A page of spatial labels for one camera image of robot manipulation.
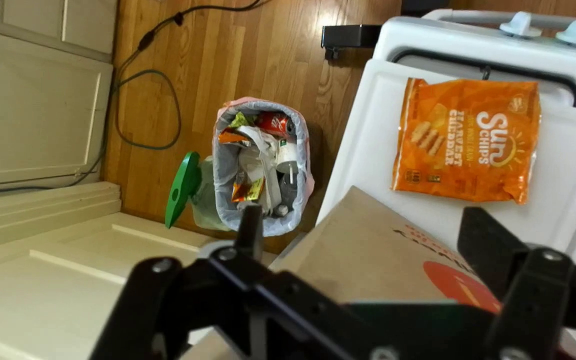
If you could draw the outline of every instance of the black cable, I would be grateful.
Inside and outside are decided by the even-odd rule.
[[[124,77],[126,68],[139,59],[141,53],[144,53],[144,51],[154,42],[156,34],[159,34],[163,28],[166,28],[169,25],[174,22],[174,25],[182,27],[182,25],[184,25],[184,18],[187,18],[189,15],[193,15],[193,13],[204,13],[204,11],[249,13],[249,11],[254,11],[254,8],[265,7],[267,3],[268,3],[268,0],[265,0],[265,3],[262,3],[262,0],[253,0],[253,3],[246,5],[246,7],[193,7],[193,8],[187,8],[187,11],[182,11],[182,13],[176,13],[174,16],[164,18],[164,21],[159,22],[150,32],[146,32],[146,34],[143,37],[139,48],[136,48],[120,67],[117,67],[117,78],[123,78],[123,77]],[[161,78],[166,83],[166,86],[169,86],[169,91],[171,91],[171,95],[173,95],[173,98],[174,98],[176,132],[174,132],[173,141],[169,141],[166,145],[154,145],[154,146],[153,146],[153,145],[134,142],[134,141],[131,141],[131,139],[120,130],[120,125],[119,125],[119,98],[120,98],[119,93],[120,93],[123,86],[126,86],[129,83],[133,83],[133,81],[136,81],[136,78],[143,78],[143,77],[148,77],[148,75],[161,77]],[[120,83],[113,88],[110,100],[115,100],[115,96],[117,96],[117,102],[115,102],[115,104],[117,104],[115,128],[117,128],[119,136],[123,139],[123,142],[131,145],[131,146],[136,146],[136,149],[144,149],[144,151],[169,151],[169,149],[173,149],[173,146],[178,142],[178,139],[181,139],[181,135],[182,135],[182,110],[181,110],[181,100],[178,100],[178,96],[176,96],[174,84],[173,84],[173,81],[171,81],[164,72],[161,72],[161,71],[156,71],[156,68],[141,71],[141,72],[129,77],[126,81],[120,81]],[[85,182],[85,180],[94,173],[94,169],[102,163],[102,158],[104,158],[104,149],[107,149],[104,145],[107,145],[107,141],[102,142],[101,154],[97,157],[94,164],[92,164],[83,177],[78,177],[74,182],[63,184],[63,186],[13,186],[13,189],[0,189],[0,192],[54,191],[54,189],[71,189],[71,186],[77,186],[77,184]]]

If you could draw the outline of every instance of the wooden floor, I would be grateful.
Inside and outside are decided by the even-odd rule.
[[[195,5],[240,7],[246,0],[120,0],[117,65],[159,21]],[[574,0],[454,0],[454,8],[532,11],[576,15]],[[401,13],[398,0],[268,0],[245,13],[196,13],[184,27],[169,27],[126,71],[166,72],[178,93],[182,139],[166,152],[133,149],[108,128],[104,179],[123,186],[124,213],[163,221],[171,182],[189,151],[210,157],[217,110],[240,96],[298,108],[311,127],[316,192],[303,223],[309,231],[321,208],[347,119],[371,54],[331,67],[321,48],[324,25],[381,25]],[[139,142],[163,145],[174,132],[174,104],[159,78],[143,78],[120,93],[120,128]],[[195,228],[191,213],[178,223]]]

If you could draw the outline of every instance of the green plastic lid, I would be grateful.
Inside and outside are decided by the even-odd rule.
[[[176,170],[169,192],[164,224],[171,228],[182,217],[187,203],[203,184],[201,154],[189,152]]]

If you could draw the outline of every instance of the black metal frame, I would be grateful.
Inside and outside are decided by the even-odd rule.
[[[189,269],[174,259],[141,262],[92,358],[178,358],[191,331],[217,326],[242,358],[543,360],[563,358],[560,329],[576,329],[572,261],[529,250],[481,208],[465,213],[461,252],[504,299],[498,317],[462,305],[340,307],[257,262],[260,218],[260,208],[246,208],[236,247]]]

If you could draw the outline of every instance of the orange snack bag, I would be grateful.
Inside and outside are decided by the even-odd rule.
[[[529,199],[537,83],[409,81],[392,189],[475,203]]]

